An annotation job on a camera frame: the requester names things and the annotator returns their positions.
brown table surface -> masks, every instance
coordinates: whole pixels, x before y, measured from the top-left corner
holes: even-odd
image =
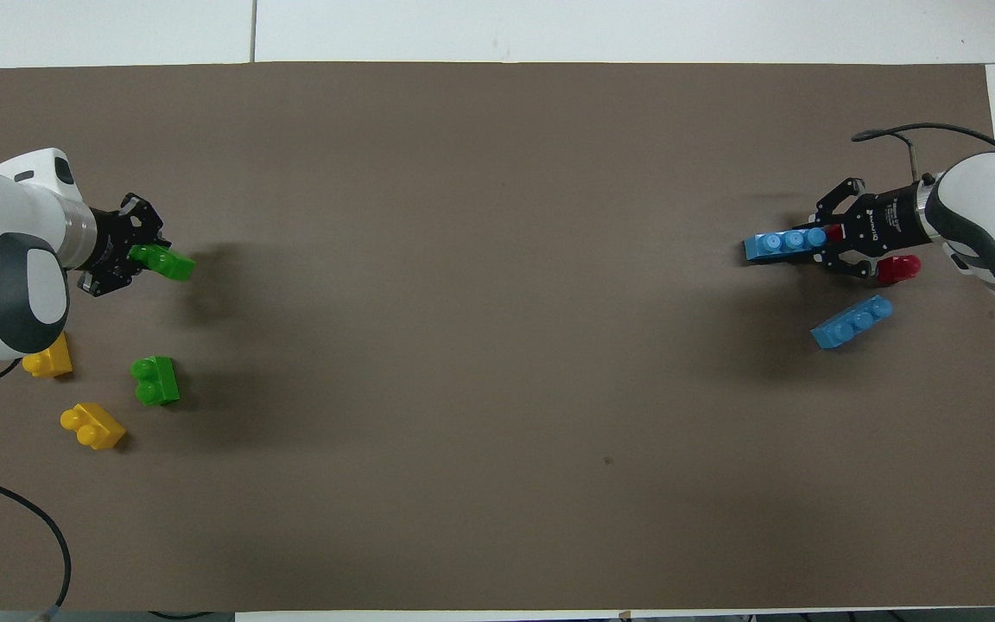
[[[74,374],[0,382],[0,483],[74,609],[995,605],[995,301],[927,247],[822,351],[877,291],[739,243],[907,184],[848,138],[916,121],[990,129],[983,67],[0,70],[0,161],[64,149],[198,261],[73,290]],[[151,354],[180,402],[135,401]],[[76,402],[130,436],[79,447]],[[0,609],[59,564],[0,499]]]

lego brick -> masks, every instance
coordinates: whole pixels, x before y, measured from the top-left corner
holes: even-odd
[[[94,402],[75,404],[72,409],[64,410],[60,425],[75,432],[75,440],[91,449],[111,448],[125,435],[122,424]]]
[[[138,359],[130,366],[130,375],[137,379],[137,399],[145,406],[161,406],[179,398],[169,357]]]
[[[747,261],[779,259],[816,251],[828,240],[824,229],[789,229],[786,232],[759,233],[743,240]]]
[[[72,370],[72,358],[67,353],[67,334],[60,333],[47,349],[21,359],[21,366],[33,378],[56,378]]]
[[[168,279],[186,281],[194,269],[194,260],[158,244],[136,244],[130,248],[130,259],[145,264],[149,270]]]
[[[815,327],[812,330],[813,338],[825,350],[840,347],[892,314],[893,303],[880,295],[873,295]]]

green block held by gripper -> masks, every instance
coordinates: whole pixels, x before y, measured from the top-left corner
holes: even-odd
[[[169,357],[138,359],[130,366],[130,375],[137,378],[137,399],[145,406],[162,406],[179,398]]]
[[[176,281],[186,281],[194,269],[193,259],[158,244],[135,244],[130,248],[130,259],[139,261],[149,270]]]

red object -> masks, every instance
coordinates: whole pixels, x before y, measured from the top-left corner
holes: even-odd
[[[842,225],[827,225],[824,228],[824,232],[828,236],[829,243],[838,243],[844,237],[842,235]]]
[[[897,255],[878,261],[878,282],[884,286],[911,279],[919,273],[920,258],[915,255]]]

